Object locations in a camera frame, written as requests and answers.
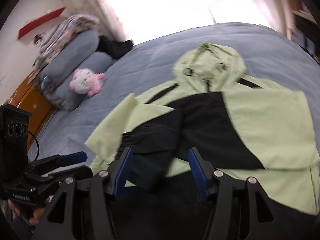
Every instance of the folded blanket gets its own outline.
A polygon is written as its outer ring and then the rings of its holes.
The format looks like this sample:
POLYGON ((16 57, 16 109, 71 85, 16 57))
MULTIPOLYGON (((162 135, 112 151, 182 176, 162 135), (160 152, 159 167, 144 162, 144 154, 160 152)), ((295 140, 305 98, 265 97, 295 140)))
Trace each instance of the folded blanket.
POLYGON ((63 48, 79 33, 93 29, 100 20, 88 14, 75 14, 61 23, 42 45, 34 63, 35 72, 29 78, 33 81, 39 72, 48 65, 63 48))

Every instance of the hello kitty plush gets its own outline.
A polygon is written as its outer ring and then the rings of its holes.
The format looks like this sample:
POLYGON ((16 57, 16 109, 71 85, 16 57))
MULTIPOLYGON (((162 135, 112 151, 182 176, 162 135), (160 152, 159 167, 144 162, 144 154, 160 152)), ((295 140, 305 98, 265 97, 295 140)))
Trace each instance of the hello kitty plush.
POLYGON ((69 87, 79 95, 88 94, 92 97, 102 90, 105 75, 95 74, 88 68, 76 69, 69 87))

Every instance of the screw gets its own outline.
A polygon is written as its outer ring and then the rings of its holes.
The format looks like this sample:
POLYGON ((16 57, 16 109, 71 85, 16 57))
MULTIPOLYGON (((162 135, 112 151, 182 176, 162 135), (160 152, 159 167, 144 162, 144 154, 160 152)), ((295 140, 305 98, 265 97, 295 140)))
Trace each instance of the screw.
POLYGON ((256 184, 256 183, 257 183, 257 179, 254 178, 254 177, 248 178, 248 181, 249 181, 249 183, 251 183, 251 184, 256 184))
POLYGON ((216 177, 222 177, 223 176, 223 172, 222 171, 215 171, 213 173, 216 177))
POLYGON ((109 173, 107 171, 105 171, 105 170, 99 172, 99 176, 100 177, 106 177, 106 176, 108 176, 108 174, 109 173))
POLYGON ((71 184, 73 181, 74 181, 74 179, 71 178, 71 177, 66 178, 66 183, 67 183, 67 184, 71 184))

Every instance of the finger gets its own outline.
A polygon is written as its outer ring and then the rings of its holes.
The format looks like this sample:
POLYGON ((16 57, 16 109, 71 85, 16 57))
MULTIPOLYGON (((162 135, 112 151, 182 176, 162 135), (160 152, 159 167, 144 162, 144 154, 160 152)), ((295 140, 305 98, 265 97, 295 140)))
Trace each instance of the finger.
POLYGON ((36 220, 39 220, 40 217, 43 215, 45 208, 37 208, 33 212, 33 216, 36 220))
POLYGON ((20 211, 20 207, 19 205, 17 205, 16 203, 13 203, 11 200, 8 200, 8 204, 10 209, 17 215, 17 216, 21 216, 21 211, 20 211))
POLYGON ((11 200, 8 200, 9 207, 12 211, 14 211, 14 204, 11 200))
POLYGON ((39 223, 39 221, 35 218, 30 218, 29 223, 33 226, 36 226, 39 223))

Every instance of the white wall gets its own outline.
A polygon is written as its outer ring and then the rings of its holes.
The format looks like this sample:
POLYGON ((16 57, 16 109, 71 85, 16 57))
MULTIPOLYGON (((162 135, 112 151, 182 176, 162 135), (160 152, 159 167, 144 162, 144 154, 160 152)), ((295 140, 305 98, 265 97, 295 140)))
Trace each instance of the white wall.
POLYGON ((27 23, 63 7, 60 0, 20 0, 0 30, 0 104, 8 99, 20 83, 33 70, 38 53, 33 37, 43 31, 50 32, 70 13, 66 9, 60 17, 50 20, 18 40, 18 32, 27 23))

